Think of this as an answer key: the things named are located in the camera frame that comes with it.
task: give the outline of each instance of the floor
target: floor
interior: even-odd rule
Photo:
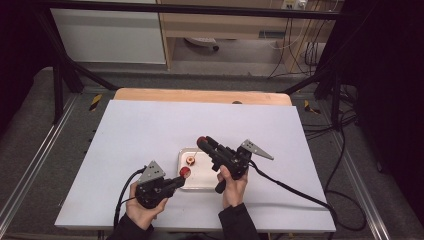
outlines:
[[[219,51],[193,46],[183,39],[176,43],[174,62],[171,70],[149,69],[148,66],[130,66],[125,73],[119,69],[106,71],[97,69],[99,75],[110,82],[125,87],[147,88],[187,88],[275,92],[283,90],[307,77],[313,67],[300,62],[304,73],[281,75],[269,78],[271,73],[286,74],[282,65],[277,65],[280,52],[273,41],[240,41],[218,40]],[[12,215],[8,223],[4,239],[95,239],[92,231],[68,231],[54,227],[54,220],[60,211],[60,203],[66,198],[78,167],[84,159],[84,151],[89,148],[91,139],[113,92],[99,90],[98,86],[89,80],[84,80],[85,92],[75,97],[75,108],[70,113],[67,123],[44,159],[32,187]],[[9,130],[0,139],[0,170],[8,172],[5,181],[0,183],[0,206],[5,206],[9,196],[18,185],[20,176],[32,163],[38,147],[42,143],[52,125],[53,119],[52,86],[49,71],[41,72],[36,78],[36,84],[31,89],[28,99],[21,110],[15,115]],[[293,104],[298,107],[299,115],[304,124],[327,124],[325,106],[327,101],[315,101],[313,90],[316,85],[302,89],[292,95]],[[103,99],[94,112],[87,111],[96,91],[103,93]],[[322,111],[305,111],[305,100],[310,102],[312,109]],[[396,187],[390,175],[380,174],[367,142],[361,133],[360,126],[351,124],[345,129],[346,144],[349,157],[354,161],[359,174],[378,210],[379,217],[387,228],[388,236],[376,237],[373,226],[367,225],[359,232],[337,229],[335,239],[424,239],[423,227],[417,219],[401,192]],[[319,177],[325,183],[340,153],[338,134],[328,133],[308,141]],[[337,170],[331,189],[343,191],[354,199],[358,193],[349,178],[348,167],[342,164]],[[341,221],[349,226],[361,224],[361,214],[347,200],[338,196],[328,196],[337,211],[340,211]],[[212,237],[222,238],[219,233]],[[274,233],[271,239],[323,239],[325,235]],[[203,233],[175,234],[156,233],[152,239],[210,239]]]

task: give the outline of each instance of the black sleeve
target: black sleeve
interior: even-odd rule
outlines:
[[[152,225],[147,230],[143,230],[125,214],[107,240],[147,240],[152,232]]]
[[[226,240],[259,240],[258,232],[244,203],[218,214]]]

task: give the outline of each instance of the white tray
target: white tray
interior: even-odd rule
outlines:
[[[195,156],[195,162],[189,166],[186,162],[187,157]],[[216,175],[218,172],[212,170],[212,159],[199,148],[183,148],[178,154],[177,174],[182,167],[189,167],[191,175],[187,178],[181,189],[184,190],[214,190],[218,184]]]

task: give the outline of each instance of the white tabletop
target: white tabletop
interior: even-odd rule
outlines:
[[[111,229],[128,177],[151,160],[166,178],[176,177],[179,151],[196,147],[200,136],[232,149],[250,139],[275,157],[271,161],[253,155],[262,171],[326,202],[295,107],[112,100],[55,225]],[[153,225],[164,231],[220,230],[221,198],[214,191],[179,189]],[[327,209],[264,179],[253,168],[244,202],[261,232],[335,231]]]

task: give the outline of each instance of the person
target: person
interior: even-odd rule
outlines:
[[[222,206],[218,214],[226,240],[259,240],[256,227],[243,202],[243,195],[247,185],[248,171],[239,179],[233,180],[231,173],[225,166],[220,167],[218,181],[226,181],[222,193]],[[131,184],[130,198],[135,196],[137,183]],[[163,199],[155,208],[146,209],[136,199],[126,202],[126,213],[120,219],[118,226],[107,238],[108,240],[147,240],[154,228],[151,224],[158,214],[165,210],[167,198]]]

